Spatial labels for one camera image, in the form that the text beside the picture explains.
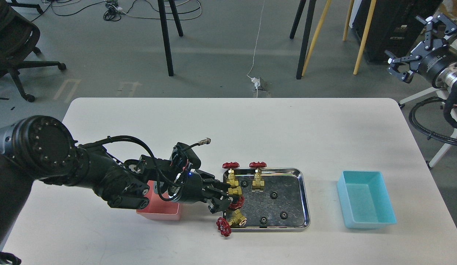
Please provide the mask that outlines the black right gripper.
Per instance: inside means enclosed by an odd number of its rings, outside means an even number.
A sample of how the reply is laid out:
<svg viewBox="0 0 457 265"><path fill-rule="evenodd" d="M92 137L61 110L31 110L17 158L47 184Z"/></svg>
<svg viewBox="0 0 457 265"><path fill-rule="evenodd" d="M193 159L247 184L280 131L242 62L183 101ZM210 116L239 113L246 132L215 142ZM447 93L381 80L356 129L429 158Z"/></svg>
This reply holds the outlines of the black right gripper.
<svg viewBox="0 0 457 265"><path fill-rule="evenodd" d="M389 50L385 50L385 54L389 56L387 71L407 84L412 81L413 75L418 73L436 89L453 86L457 82L457 50L447 44L457 39L457 24L444 14L426 19L417 15L415 19L426 26L424 41L419 45L424 50L435 50L424 58L423 55L414 54L396 57ZM445 26L444 37L439 38L441 25Z"/></svg>

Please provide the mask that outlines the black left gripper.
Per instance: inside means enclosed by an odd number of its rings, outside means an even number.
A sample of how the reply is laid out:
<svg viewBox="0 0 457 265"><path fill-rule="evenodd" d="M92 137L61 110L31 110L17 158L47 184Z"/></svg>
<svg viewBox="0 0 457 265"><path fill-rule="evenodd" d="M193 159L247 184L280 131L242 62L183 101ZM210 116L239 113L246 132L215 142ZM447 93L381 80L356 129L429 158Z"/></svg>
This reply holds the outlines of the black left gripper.
<svg viewBox="0 0 457 265"><path fill-rule="evenodd" d="M203 170L189 172L185 185L179 189L171 202L193 204L195 202L208 203L210 213L215 214L227 210L232 203L233 196L228 195L230 184L219 181L213 174ZM213 195L228 195L222 198Z"/></svg>

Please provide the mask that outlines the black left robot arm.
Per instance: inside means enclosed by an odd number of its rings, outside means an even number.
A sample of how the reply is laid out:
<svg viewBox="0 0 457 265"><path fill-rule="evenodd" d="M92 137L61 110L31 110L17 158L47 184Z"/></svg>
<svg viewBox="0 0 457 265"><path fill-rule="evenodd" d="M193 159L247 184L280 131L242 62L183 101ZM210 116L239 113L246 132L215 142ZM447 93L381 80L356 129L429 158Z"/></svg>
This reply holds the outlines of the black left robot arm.
<svg viewBox="0 0 457 265"><path fill-rule="evenodd" d="M77 144L62 122L51 116L30 116L0 128L0 248L28 199L35 181L48 185L89 188L111 208L144 209L153 190L161 200L208 204L211 213L239 201L228 183L200 170L195 146L177 143L171 158L156 158L140 139L119 135ZM148 181L156 185L151 188ZM21 260L0 250L0 264Z"/></svg>

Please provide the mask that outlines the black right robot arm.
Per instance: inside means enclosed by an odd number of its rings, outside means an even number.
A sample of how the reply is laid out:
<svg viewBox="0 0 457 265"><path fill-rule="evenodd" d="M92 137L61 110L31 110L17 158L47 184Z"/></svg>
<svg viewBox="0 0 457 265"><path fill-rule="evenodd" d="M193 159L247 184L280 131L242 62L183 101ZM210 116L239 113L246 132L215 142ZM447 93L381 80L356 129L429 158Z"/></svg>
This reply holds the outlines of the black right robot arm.
<svg viewBox="0 0 457 265"><path fill-rule="evenodd" d="M437 134L422 126L415 117L415 113L420 107L433 102L442 102L444 119L457 129L457 121L451 116L452 110L457 109L457 50L449 44L450 41L457 39L457 25L443 13L426 19L420 16L415 18L426 26L424 40L419 42L405 57L396 57L392 52L386 50L385 53L389 56L387 70L405 83L410 83L412 76L417 73L430 82L434 89L450 89L447 99L430 97L417 103L409 113L409 121L428 139L434 138L437 141L457 146L457 138Z"/></svg>

